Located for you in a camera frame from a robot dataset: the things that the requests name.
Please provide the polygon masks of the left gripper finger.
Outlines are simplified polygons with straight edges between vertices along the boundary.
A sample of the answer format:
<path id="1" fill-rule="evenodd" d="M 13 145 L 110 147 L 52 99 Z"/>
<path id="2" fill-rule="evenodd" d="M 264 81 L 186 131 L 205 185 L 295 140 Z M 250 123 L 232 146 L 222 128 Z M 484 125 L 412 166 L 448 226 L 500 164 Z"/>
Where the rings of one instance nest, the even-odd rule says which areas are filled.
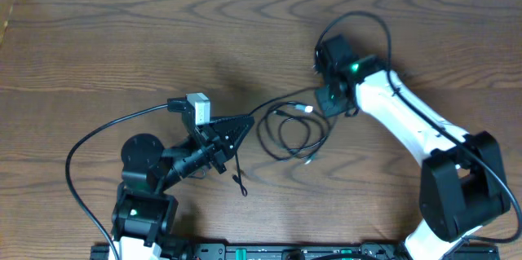
<path id="1" fill-rule="evenodd" d="M 249 129 L 225 130 L 223 133 L 223 151 L 227 158 L 236 155 L 245 137 L 249 134 Z"/>
<path id="2" fill-rule="evenodd" d="M 253 125 L 254 118 L 249 115 L 216 118 L 210 123 L 210 127 L 224 138 L 245 138 Z"/>

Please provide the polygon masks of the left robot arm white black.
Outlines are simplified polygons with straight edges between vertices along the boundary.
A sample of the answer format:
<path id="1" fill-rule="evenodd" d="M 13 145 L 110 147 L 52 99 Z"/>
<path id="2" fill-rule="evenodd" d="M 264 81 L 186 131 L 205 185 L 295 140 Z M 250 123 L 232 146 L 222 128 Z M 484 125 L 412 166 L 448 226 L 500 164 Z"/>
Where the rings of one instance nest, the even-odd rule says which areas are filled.
<path id="1" fill-rule="evenodd" d="M 254 125 L 249 115 L 214 117 L 198 125 L 182 117 L 188 137 L 171 148 L 152 134 L 137 134 L 122 147 L 122 183 L 113 222 L 111 259 L 194 259 L 193 244 L 171 235 L 179 202 L 165 191 L 198 170 L 226 171 Z"/>

